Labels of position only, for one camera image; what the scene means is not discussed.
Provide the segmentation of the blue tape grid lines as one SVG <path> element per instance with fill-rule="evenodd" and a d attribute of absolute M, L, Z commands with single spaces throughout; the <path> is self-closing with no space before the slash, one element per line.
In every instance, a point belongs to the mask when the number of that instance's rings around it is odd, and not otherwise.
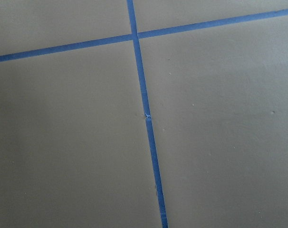
<path fill-rule="evenodd" d="M 288 0 L 0 0 L 0 228 L 288 228 Z"/>

